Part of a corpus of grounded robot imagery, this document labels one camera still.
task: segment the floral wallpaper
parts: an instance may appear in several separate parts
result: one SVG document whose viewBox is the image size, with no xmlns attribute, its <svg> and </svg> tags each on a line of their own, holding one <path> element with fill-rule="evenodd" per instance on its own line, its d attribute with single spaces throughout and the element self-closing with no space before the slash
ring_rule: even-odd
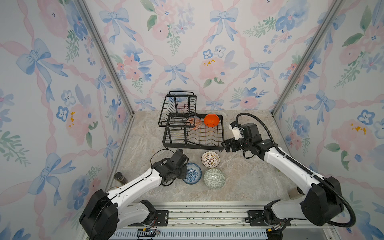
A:
<svg viewBox="0 0 384 240">
<path fill-rule="evenodd" d="M 0 239 L 76 239 L 129 114 L 71 0 L 0 3 Z"/>
<path fill-rule="evenodd" d="M 198 110 L 273 108 L 332 1 L 86 3 L 130 104 L 146 111 L 175 89 L 193 91 Z"/>
<path fill-rule="evenodd" d="M 357 216 L 337 228 L 344 240 L 384 239 L 383 9 L 383 0 L 347 0 L 275 115 L 292 155 L 340 181 Z"/>
</svg>

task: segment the white patterned bowl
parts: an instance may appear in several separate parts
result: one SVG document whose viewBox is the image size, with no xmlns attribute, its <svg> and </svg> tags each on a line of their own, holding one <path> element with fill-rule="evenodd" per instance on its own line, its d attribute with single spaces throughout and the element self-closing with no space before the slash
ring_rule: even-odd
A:
<svg viewBox="0 0 384 240">
<path fill-rule="evenodd" d="M 201 156 L 201 162 L 206 166 L 207 168 L 214 168 L 217 167 L 220 163 L 220 157 L 217 153 L 208 151 Z"/>
<path fill-rule="evenodd" d="M 209 188 L 219 189 L 225 184 L 225 176 L 219 169 L 211 168 L 205 172 L 204 182 Z"/>
<path fill-rule="evenodd" d="M 201 168 L 196 163 L 189 162 L 187 163 L 187 176 L 183 181 L 192 185 L 200 181 L 201 175 L 203 175 Z"/>
</svg>

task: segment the blue patterned bowl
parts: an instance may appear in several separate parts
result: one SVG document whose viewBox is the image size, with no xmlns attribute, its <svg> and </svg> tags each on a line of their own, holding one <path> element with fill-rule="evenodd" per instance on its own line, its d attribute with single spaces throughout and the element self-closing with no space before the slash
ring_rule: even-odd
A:
<svg viewBox="0 0 384 240">
<path fill-rule="evenodd" d="M 183 179 L 186 184 L 195 184 L 201 179 L 201 168 L 193 162 L 187 163 L 187 177 Z"/>
</svg>

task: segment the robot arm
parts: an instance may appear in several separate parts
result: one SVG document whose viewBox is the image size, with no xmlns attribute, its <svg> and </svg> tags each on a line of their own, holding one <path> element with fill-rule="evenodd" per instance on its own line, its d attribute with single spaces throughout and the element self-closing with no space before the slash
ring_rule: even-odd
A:
<svg viewBox="0 0 384 240">
<path fill-rule="evenodd" d="M 183 150 L 177 149 L 171 158 L 155 162 L 145 173 L 127 184 L 106 193 L 103 190 L 95 192 L 79 219 L 89 238 L 109 239 L 117 229 L 130 224 L 151 224 L 156 209 L 150 202 L 143 200 L 136 205 L 128 205 L 155 187 L 167 186 L 168 181 L 185 179 L 187 162 L 188 157 Z"/>
<path fill-rule="evenodd" d="M 266 130 L 270 139 L 262 139 L 258 128 L 254 123 L 240 125 L 239 116 L 246 115 L 256 119 Z M 321 174 L 312 172 L 310 169 L 287 155 L 273 140 L 266 125 L 256 116 L 249 113 L 240 113 L 236 121 L 229 125 L 233 138 L 222 142 L 227 152 L 243 150 L 250 151 L 261 160 L 267 161 L 283 172 L 294 183 L 298 185 L 303 194 L 302 200 L 275 200 L 264 207 L 264 220 L 268 224 L 278 224 L 284 218 L 307 219 L 311 223 L 322 226 L 329 223 L 338 227 L 351 227 L 356 222 L 356 216 L 341 195 L 339 181 L 333 177 L 325 178 Z M 347 208 L 351 220 L 348 223 L 332 222 L 331 219 Z"/>
</svg>

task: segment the rack handle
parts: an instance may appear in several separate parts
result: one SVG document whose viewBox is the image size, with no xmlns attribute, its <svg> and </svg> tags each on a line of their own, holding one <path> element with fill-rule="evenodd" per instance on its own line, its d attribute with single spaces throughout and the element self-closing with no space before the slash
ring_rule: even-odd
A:
<svg viewBox="0 0 384 240">
<path fill-rule="evenodd" d="M 189 91 L 169 91 L 168 94 L 170 93 L 192 93 L 192 95 L 195 95 L 194 92 L 189 92 Z"/>
</svg>

